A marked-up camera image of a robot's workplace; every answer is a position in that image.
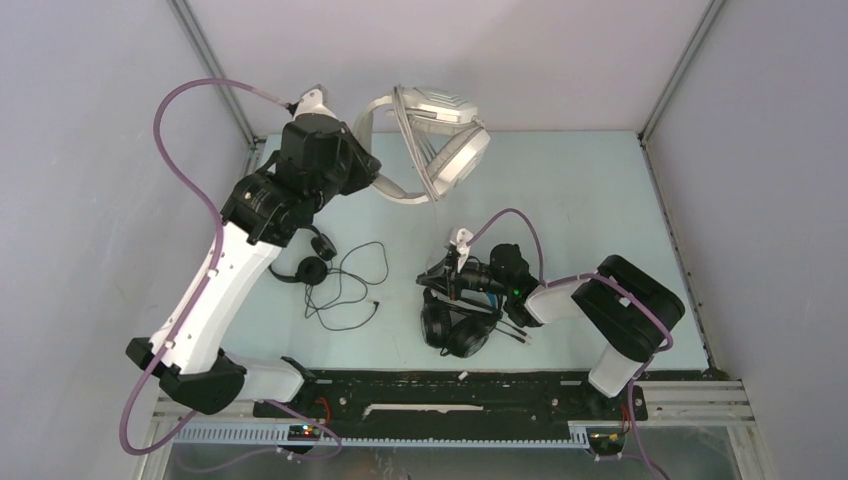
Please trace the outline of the white over-ear headphones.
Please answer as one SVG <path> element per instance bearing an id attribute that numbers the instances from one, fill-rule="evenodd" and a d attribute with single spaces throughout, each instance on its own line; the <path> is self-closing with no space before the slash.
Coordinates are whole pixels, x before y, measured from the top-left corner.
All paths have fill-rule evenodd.
<path id="1" fill-rule="evenodd" d="M 431 87 L 397 85 L 370 102 L 352 127 L 355 138 L 372 151 L 374 117 L 387 107 L 397 121 L 423 190 L 408 192 L 379 175 L 373 187 L 400 204 L 437 202 L 480 163 L 491 137 L 478 108 L 466 98 Z"/>

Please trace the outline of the black and blue gaming headset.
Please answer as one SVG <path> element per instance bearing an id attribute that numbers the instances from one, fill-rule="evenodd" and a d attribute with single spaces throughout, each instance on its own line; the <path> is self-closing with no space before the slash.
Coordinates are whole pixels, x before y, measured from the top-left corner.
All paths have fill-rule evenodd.
<path id="1" fill-rule="evenodd" d="M 425 343 L 440 350 L 441 356 L 468 358 L 488 342 L 501 314 L 474 310 L 437 297 L 432 289 L 423 291 L 420 325 Z"/>

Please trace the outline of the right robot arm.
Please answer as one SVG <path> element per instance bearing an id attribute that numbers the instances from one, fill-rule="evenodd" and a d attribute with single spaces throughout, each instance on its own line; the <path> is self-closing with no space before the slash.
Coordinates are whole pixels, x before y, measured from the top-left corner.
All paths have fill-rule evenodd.
<path id="1" fill-rule="evenodd" d="M 416 282 L 425 289 L 427 343 L 454 356 L 479 350 L 502 317 L 519 329 L 587 318 L 606 341 L 581 392 L 583 408 L 596 418 L 616 411 L 626 385 L 672 347 L 671 331 L 685 313 L 675 293 L 617 254 L 593 272 L 545 283 L 531 274 L 516 244 L 496 245 L 487 262 L 451 246 Z"/>

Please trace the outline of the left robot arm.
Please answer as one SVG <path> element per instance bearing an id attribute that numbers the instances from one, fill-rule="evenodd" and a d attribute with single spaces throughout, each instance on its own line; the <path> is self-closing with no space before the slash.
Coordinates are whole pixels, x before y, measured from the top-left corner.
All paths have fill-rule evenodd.
<path id="1" fill-rule="evenodd" d="M 277 400 L 292 416 L 316 403 L 314 376 L 290 357 L 256 360 L 221 343 L 235 314 L 300 229 L 337 195 L 365 189 L 380 162 L 329 114 L 296 115 L 269 161 L 234 187 L 218 218 L 206 264 L 172 316 L 149 337 L 132 339 L 128 358 L 151 367 L 173 401 L 205 415 L 236 400 Z"/>

